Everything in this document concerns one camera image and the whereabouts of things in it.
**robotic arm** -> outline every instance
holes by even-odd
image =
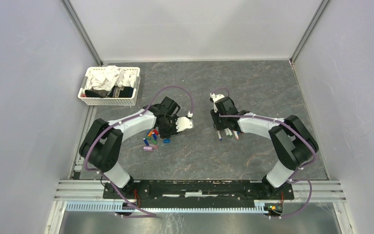
[[[220,94],[210,94],[210,101],[214,103],[214,109],[210,113],[220,140],[220,131],[222,130],[227,135],[231,135],[233,132],[236,138],[238,138],[237,132],[242,132],[256,134],[272,140],[279,160],[273,169],[262,179],[262,183],[266,185],[266,192],[268,194],[277,191],[299,166],[312,157],[309,148],[299,138],[295,137],[287,128],[272,120],[280,120],[289,125],[310,144],[315,152],[318,151],[318,144],[297,116],[268,118],[257,116],[249,111],[239,112],[230,97]]]
[[[109,125],[120,122],[119,125],[102,136],[102,139],[106,139],[105,142],[98,142],[88,159],[93,166],[102,171],[119,188],[124,188],[131,180],[131,176],[118,163],[121,143],[124,140],[136,133],[157,127],[160,138],[170,138],[180,134],[185,129],[194,127],[191,120],[193,114],[189,112],[186,117],[178,117],[177,113],[180,106],[168,97],[165,97],[160,104],[150,106],[143,113],[146,108],[147,106],[131,116],[109,122],[100,118],[95,120],[79,148],[79,154],[85,157],[90,146],[101,132]]]

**white wall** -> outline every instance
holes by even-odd
[[[289,59],[320,0],[71,0],[102,60]]]
[[[94,65],[58,0],[0,0],[0,234],[42,233],[86,114]]]
[[[356,231],[374,233],[374,1],[331,1],[296,74]]]

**black mounting plate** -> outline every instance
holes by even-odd
[[[280,200],[281,192],[285,200],[295,198],[291,184],[285,183],[270,197],[262,187],[253,180],[134,180],[124,195],[134,198],[137,190],[143,208],[252,208],[254,200]],[[195,196],[200,192],[210,196]],[[103,198],[121,199],[109,183]]]

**blue marker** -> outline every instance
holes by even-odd
[[[145,138],[143,138],[143,141],[144,141],[144,143],[145,143],[147,146],[150,145],[150,144],[148,144],[148,141],[147,141]]]

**white basket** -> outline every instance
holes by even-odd
[[[89,106],[135,106],[141,80],[139,67],[120,67],[125,70],[135,70],[137,72],[137,78],[135,80],[134,92],[132,93],[132,97],[81,97],[81,94],[84,93],[85,84],[87,83],[88,73],[90,71],[105,70],[105,68],[106,67],[90,67],[87,69],[87,72],[85,73],[85,78],[82,82],[81,88],[79,89],[78,98]]]

